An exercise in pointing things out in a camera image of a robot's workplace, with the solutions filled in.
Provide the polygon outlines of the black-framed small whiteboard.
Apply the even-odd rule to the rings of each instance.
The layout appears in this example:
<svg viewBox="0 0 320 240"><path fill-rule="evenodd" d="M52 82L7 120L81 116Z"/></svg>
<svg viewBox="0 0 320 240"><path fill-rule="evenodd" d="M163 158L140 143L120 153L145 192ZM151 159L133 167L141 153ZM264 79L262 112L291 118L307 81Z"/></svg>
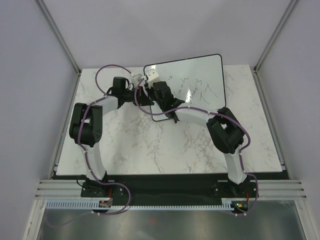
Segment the black-framed small whiteboard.
<svg viewBox="0 0 320 240"><path fill-rule="evenodd" d="M174 98L208 111L226 106L223 58L219 53L148 64L143 72L154 69L170 87Z"/></svg>

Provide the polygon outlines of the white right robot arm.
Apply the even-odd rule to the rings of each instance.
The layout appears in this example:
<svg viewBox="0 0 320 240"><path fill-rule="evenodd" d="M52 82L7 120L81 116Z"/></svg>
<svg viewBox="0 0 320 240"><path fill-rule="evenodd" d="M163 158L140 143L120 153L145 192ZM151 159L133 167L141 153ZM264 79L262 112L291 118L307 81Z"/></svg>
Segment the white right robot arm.
<svg viewBox="0 0 320 240"><path fill-rule="evenodd" d="M244 173L240 158L236 152L244 142L244 132L232 111L222 107L213 114L200 108L188 106L181 99L174 97L165 81L159 81L149 87L144 84L148 96L155 101L165 116L175 122L189 122L206 127L214 146L223 153L228 170L229 193L234 197L241 197L247 191Z"/></svg>

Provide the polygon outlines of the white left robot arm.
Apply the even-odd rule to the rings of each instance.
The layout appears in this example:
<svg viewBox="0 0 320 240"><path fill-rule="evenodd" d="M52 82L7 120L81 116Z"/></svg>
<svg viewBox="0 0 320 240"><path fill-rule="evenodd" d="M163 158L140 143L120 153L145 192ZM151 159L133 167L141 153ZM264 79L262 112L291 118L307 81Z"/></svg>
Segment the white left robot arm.
<svg viewBox="0 0 320 240"><path fill-rule="evenodd" d="M107 171L103 166L100 140L103 136L103 116L118 110L124 103L133 103L138 106L153 106L154 103L145 94L142 87L129 89L129 80L125 77L114 77L112 87L106 94L89 104L77 102L69 127L69 136L80 147L86 164L86 178L95 181L92 191L98 197L109 193L109 184L104 180Z"/></svg>

